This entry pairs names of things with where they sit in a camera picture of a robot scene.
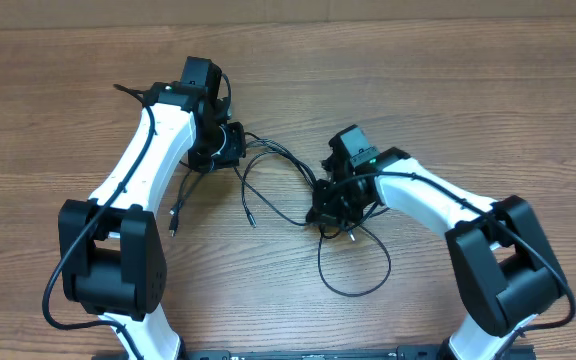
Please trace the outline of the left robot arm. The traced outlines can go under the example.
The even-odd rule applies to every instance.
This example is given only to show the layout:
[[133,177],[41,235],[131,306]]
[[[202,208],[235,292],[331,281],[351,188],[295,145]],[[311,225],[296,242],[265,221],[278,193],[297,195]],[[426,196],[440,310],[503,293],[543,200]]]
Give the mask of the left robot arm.
[[142,110],[134,137],[108,178],[85,201],[68,200],[58,215],[60,261],[42,298],[62,283],[65,297],[94,315],[90,326],[109,326],[125,359],[183,359],[185,345],[161,301],[167,264],[156,215],[181,161],[200,175],[236,167],[246,155],[227,76],[210,59],[190,57],[181,77],[145,91],[128,89]]

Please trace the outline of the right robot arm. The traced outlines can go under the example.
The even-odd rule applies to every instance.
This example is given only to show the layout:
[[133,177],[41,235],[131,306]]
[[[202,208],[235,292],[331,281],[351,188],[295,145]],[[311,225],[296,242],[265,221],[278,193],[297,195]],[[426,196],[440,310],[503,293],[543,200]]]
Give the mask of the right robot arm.
[[530,204],[476,195],[432,174],[407,152],[379,151],[352,125],[329,141],[309,224],[352,233],[377,206],[401,211],[447,244],[467,315],[440,345],[401,346],[400,359],[532,359],[518,338],[567,325],[574,295]]

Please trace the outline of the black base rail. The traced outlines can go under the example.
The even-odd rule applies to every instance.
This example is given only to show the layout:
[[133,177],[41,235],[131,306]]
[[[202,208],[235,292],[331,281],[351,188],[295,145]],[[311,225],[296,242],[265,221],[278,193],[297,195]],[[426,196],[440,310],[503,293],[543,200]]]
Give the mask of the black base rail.
[[394,349],[328,351],[234,352],[227,350],[183,351],[188,360],[441,360],[453,359],[444,345],[400,345]]

